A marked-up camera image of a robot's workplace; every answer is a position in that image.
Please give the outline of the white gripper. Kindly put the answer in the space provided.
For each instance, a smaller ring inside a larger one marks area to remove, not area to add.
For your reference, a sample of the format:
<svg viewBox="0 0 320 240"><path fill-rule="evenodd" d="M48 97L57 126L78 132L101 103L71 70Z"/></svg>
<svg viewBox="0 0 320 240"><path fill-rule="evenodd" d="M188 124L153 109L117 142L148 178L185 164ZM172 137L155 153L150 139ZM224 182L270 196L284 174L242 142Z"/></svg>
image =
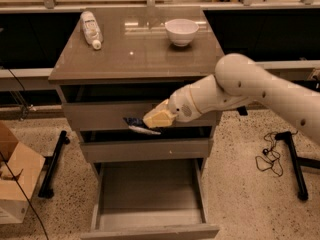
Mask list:
<svg viewBox="0 0 320 240"><path fill-rule="evenodd" d="M143 117L148 128L169 127L173 121L187 123L198 119L201 113L196 108L190 85L176 90Z"/></svg>

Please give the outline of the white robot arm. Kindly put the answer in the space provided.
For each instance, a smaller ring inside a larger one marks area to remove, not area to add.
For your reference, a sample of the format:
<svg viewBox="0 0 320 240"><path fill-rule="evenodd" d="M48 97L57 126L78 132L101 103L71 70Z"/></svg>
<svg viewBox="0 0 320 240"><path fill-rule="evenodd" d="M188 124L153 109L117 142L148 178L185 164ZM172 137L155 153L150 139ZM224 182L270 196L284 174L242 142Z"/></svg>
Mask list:
<svg viewBox="0 0 320 240"><path fill-rule="evenodd" d="M257 101L320 143L320 93L272 75L241 54L228 54L214 72L176 90L143 117L149 128L190 122L210 111Z"/></svg>

